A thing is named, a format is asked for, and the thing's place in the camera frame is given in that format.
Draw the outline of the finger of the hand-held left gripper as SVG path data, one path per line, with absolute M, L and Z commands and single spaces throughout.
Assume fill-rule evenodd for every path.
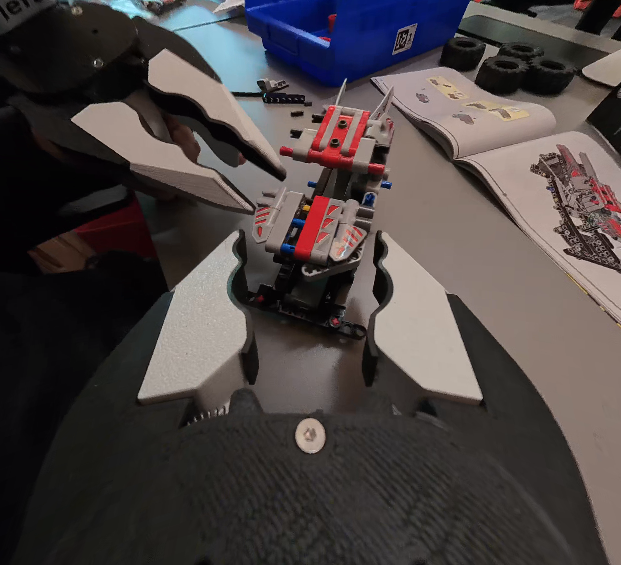
M 198 126 L 214 153 L 229 148 L 279 181 L 286 169 L 279 155 L 231 92 L 214 77 L 168 49 L 148 63 L 148 85 L 167 113 Z
M 251 214 L 255 206 L 218 171 L 192 162 L 174 142 L 144 127 L 134 105 L 94 103 L 71 122 L 127 160 L 132 172 L 221 209 Z

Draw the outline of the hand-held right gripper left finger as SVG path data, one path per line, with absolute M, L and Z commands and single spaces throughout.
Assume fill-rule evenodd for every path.
M 233 231 L 172 291 L 137 401 L 190 399 L 200 411 L 228 408 L 259 371 L 247 294 L 244 231 Z

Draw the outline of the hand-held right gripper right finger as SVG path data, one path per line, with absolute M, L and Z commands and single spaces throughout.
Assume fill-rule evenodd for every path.
M 396 368 L 432 398 L 479 406 L 483 393 L 446 289 L 386 232 L 375 236 L 373 295 L 362 357 L 366 387 Z

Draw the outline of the toy brick vehicle model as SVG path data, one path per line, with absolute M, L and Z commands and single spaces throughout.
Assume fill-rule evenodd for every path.
M 310 194 L 282 187 L 257 200 L 252 237 L 273 256 L 279 271 L 272 284 L 249 292 L 249 306 L 361 340 L 364 326 L 347 321 L 337 303 L 361 263 L 377 197 L 390 189 L 387 157 L 394 124 L 394 89 L 374 111 L 346 107 L 344 80 L 336 102 L 312 116 L 313 126 L 279 150 L 283 157 L 318 165 Z

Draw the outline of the grey desk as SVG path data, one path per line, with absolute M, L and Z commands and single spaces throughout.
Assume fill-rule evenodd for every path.
M 325 88 L 267 57 L 245 19 L 216 19 L 213 2 L 159 23 L 189 41 L 231 91 L 285 79 L 317 109 Z M 607 90 L 578 78 L 556 98 L 556 131 L 589 134 L 584 119 Z M 392 189 L 378 202 L 385 230 L 448 292 L 456 294 L 511 355 L 545 399 L 591 498 L 611 564 L 620 563 L 620 328 L 488 197 L 469 171 L 448 161 L 398 111 L 389 154 Z M 143 203 L 169 287 L 189 274 L 250 217 L 205 205 Z M 254 312 L 260 372 L 255 394 L 268 412 L 354 410 L 364 394 L 363 344 Z

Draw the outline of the person's left hand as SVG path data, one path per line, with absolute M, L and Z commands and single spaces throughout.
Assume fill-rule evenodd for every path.
M 182 150 L 184 155 L 191 162 L 197 164 L 201 150 L 193 131 L 172 115 L 163 112 L 161 116 L 171 140 Z

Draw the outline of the red plastic object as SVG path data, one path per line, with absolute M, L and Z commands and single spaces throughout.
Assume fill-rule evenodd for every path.
M 118 211 L 74 229 L 78 237 L 96 254 L 125 251 L 142 258 L 158 259 L 142 208 L 135 194 Z

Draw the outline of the black rod with beam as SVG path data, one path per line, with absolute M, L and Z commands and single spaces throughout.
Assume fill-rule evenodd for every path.
M 306 100 L 303 94 L 290 94 L 286 92 L 265 92 L 265 91 L 234 91 L 232 95 L 237 99 L 261 99 L 265 104 L 288 104 L 311 106 L 312 102 Z

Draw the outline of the blue bin with printed tag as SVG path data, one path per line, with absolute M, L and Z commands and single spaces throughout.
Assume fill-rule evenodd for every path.
M 266 51 L 330 87 L 364 78 L 454 37 L 471 0 L 245 0 Z M 328 16 L 337 14 L 328 33 Z M 326 44 L 316 37 L 331 37 Z

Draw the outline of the open instruction booklet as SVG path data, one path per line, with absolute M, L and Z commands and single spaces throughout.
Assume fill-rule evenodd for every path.
M 620 323 L 620 166 L 584 133 L 554 134 L 537 103 L 485 92 L 457 71 L 371 78 L 392 103 L 475 173 L 514 223 Z

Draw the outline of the black toy tyre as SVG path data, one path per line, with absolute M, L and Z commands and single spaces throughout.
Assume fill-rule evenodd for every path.
M 439 66 L 459 72 L 475 70 L 485 55 L 486 44 L 470 37 L 453 37 L 444 44 Z
M 546 57 L 534 58 L 525 74 L 522 88 L 537 95 L 559 95 L 574 79 L 573 64 Z
M 498 53 L 500 57 L 518 59 L 531 63 L 534 59 L 545 55 L 545 51 L 536 45 L 524 41 L 513 41 L 501 45 Z
M 474 83 L 494 95 L 509 95 L 520 89 L 530 68 L 519 58 L 497 55 L 480 65 Z

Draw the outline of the white flat pad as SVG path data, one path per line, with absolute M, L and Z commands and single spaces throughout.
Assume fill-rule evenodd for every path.
M 585 66 L 581 74 L 587 80 L 608 88 L 620 84 L 620 49 Z

